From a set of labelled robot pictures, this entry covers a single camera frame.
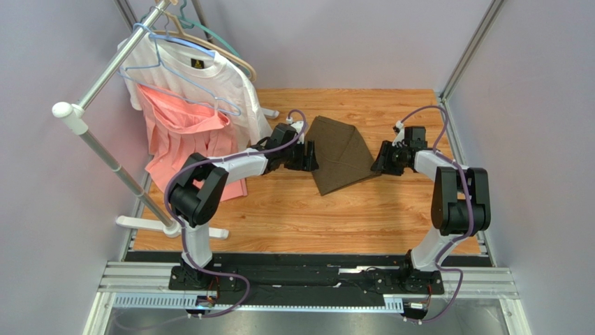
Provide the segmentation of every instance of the white wall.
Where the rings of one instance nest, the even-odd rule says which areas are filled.
[[[150,1],[129,2],[139,18],[148,11]],[[196,18],[188,3],[186,13]],[[258,88],[435,90],[446,84],[489,3],[201,1],[210,28],[256,69]]]
[[[52,116],[75,102],[129,30],[112,1],[3,2],[0,20],[0,334],[81,334],[134,197]],[[140,178],[142,115],[114,78],[85,119]]]
[[[595,2],[509,0],[450,101],[534,334],[593,334]]]

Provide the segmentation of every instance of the clothing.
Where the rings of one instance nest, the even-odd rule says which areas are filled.
[[[312,172],[321,195],[377,177],[370,171],[374,158],[355,126],[327,117],[316,117],[306,141],[314,141],[320,168]]]
[[[240,107],[241,116],[229,116],[236,131],[236,152],[246,149],[249,141],[255,144],[263,137],[271,135],[272,129],[260,110],[254,86],[246,75],[227,58],[216,51],[214,51],[214,58],[211,58],[191,47],[169,43],[165,40],[157,40],[157,45],[161,59],[168,67],[209,89],[215,96],[226,98]],[[197,61],[201,61],[204,68],[193,67]],[[122,69],[156,63],[155,43],[146,35],[122,64]],[[163,66],[131,69],[126,71],[126,74],[139,82],[167,89],[190,100],[214,104],[213,97],[207,92],[171,73]],[[137,84],[131,80],[125,80],[125,82],[131,95],[132,106],[140,110]],[[225,110],[233,110],[229,104],[223,101],[219,101],[218,106]]]
[[[154,155],[146,170],[161,191],[191,154],[226,156],[236,152],[235,131],[224,114],[142,85],[137,92],[147,123],[149,153]],[[240,180],[225,187],[221,200],[243,195],[247,195],[246,181]]]

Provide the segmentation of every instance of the gray floor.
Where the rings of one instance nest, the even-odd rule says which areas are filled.
[[[430,315],[441,311],[444,301],[432,301]],[[127,327],[144,327],[184,315],[180,310],[114,310],[118,322]],[[458,300],[439,321],[427,325],[403,322],[400,315],[376,313],[307,313],[235,311],[210,320],[184,319],[143,332],[118,328],[113,322],[106,334],[507,334],[498,300]]]

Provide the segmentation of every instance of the pink garment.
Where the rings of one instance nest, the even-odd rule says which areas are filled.
[[[237,152],[235,129],[222,113],[142,85],[137,88],[147,122],[149,153],[154,155],[145,169],[161,191],[191,154],[214,157]],[[221,201],[247,194],[242,179],[225,187]]]

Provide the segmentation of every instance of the blue hanger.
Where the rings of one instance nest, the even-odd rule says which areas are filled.
[[[120,71],[118,71],[118,74],[119,75],[121,75],[123,78],[125,78],[127,80],[131,80],[131,81],[133,81],[133,82],[135,82],[135,83],[137,83],[139,85],[142,85],[144,87],[149,87],[150,89],[153,89],[155,91],[161,92],[163,94],[167,94],[169,96],[173,96],[175,98],[180,98],[180,99],[182,99],[182,100],[184,100],[184,101],[186,101],[188,103],[195,103],[197,105],[202,105],[202,106],[205,106],[205,107],[213,108],[213,109],[218,110],[218,111],[220,111],[222,113],[233,115],[233,116],[236,116],[236,117],[242,115],[242,110],[236,104],[232,103],[231,101],[229,101],[229,100],[227,100],[225,98],[219,98],[219,97],[215,96],[215,94],[213,92],[211,92],[209,89],[207,89],[207,88],[205,88],[203,86],[200,86],[199,84],[193,82],[192,80],[184,77],[183,74],[178,73],[176,70],[173,70],[169,66],[167,66],[167,64],[165,62],[163,62],[163,60],[161,59],[161,55],[159,54],[159,47],[157,45],[157,40],[166,40],[168,42],[179,43],[180,45],[184,45],[184,46],[187,46],[187,47],[191,47],[191,48],[193,48],[195,50],[201,51],[201,52],[203,52],[204,54],[206,54],[206,55],[208,55],[210,57],[214,57],[215,56],[215,52],[214,51],[209,50],[209,49],[205,49],[205,48],[203,48],[203,47],[201,47],[199,45],[190,43],[187,40],[182,40],[181,38],[176,38],[176,37],[172,37],[172,36],[169,36],[169,35],[157,35],[156,33],[153,33],[153,31],[151,31],[151,29],[149,29],[149,27],[147,27],[147,26],[145,26],[144,24],[141,24],[141,23],[135,23],[133,25],[133,27],[140,27],[140,28],[142,28],[142,29],[144,29],[144,30],[146,30],[146,31],[149,32],[149,38],[152,39],[154,41],[154,43],[155,43],[155,50],[156,50],[156,56],[157,56],[157,64],[149,65],[149,66],[129,66],[128,68],[125,68],[124,70],[122,70],[122,68],[120,68]],[[130,77],[128,75],[128,71],[129,70],[142,70],[142,69],[147,69],[147,68],[158,68],[159,66],[163,66],[166,70],[170,71],[174,75],[176,75],[176,76],[182,78],[183,80],[187,81],[189,84],[192,84],[193,86],[198,87],[199,89],[202,89],[203,91],[207,92],[215,100],[215,106],[211,106],[208,103],[203,103],[203,102],[200,102],[200,101],[194,101],[194,100],[185,98],[183,96],[180,96],[178,94],[173,94],[171,92],[164,91],[164,90],[162,90],[159,87],[156,87],[154,85],[150,85],[150,84],[146,84],[146,83],[143,83],[143,82],[139,82],[138,80],[135,80],[135,79],[133,79],[132,77]],[[218,102],[219,101],[223,101],[223,102],[229,104],[229,106],[232,107],[233,111],[229,111],[229,110],[224,110],[224,109],[218,108]]]

